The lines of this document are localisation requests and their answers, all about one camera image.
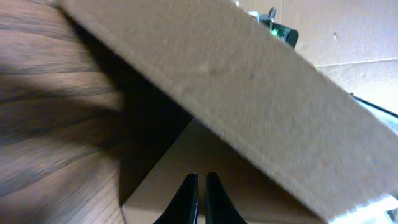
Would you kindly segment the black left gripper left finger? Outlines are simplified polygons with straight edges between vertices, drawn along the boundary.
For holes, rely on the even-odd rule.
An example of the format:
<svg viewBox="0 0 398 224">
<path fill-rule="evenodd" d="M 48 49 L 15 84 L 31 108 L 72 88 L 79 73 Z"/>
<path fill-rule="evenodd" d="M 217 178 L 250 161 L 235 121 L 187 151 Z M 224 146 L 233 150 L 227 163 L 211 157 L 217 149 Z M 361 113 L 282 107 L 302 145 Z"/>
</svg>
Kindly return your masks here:
<svg viewBox="0 0 398 224">
<path fill-rule="evenodd" d="M 154 224 L 197 224 L 198 175 L 188 174 Z"/>
</svg>

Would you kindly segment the cardboard box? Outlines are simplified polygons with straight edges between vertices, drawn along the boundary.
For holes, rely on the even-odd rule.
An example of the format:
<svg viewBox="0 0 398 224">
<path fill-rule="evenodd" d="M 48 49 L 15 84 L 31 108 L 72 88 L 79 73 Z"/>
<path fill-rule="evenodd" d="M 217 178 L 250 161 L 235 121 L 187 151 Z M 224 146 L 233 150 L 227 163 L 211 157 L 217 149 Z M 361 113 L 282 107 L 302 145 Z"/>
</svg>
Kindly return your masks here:
<svg viewBox="0 0 398 224">
<path fill-rule="evenodd" d="M 59 5 L 323 219 L 397 189 L 397 134 L 232 2 Z"/>
</svg>

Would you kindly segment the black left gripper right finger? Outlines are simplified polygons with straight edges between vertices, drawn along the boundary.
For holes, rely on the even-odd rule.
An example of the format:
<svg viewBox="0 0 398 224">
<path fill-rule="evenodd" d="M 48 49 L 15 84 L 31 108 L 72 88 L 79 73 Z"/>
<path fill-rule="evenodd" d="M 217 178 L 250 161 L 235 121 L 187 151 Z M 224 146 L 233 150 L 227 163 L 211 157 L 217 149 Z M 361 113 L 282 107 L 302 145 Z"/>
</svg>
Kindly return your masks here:
<svg viewBox="0 0 398 224">
<path fill-rule="evenodd" d="M 246 224 L 215 172 L 206 177 L 205 218 L 206 224 Z"/>
</svg>

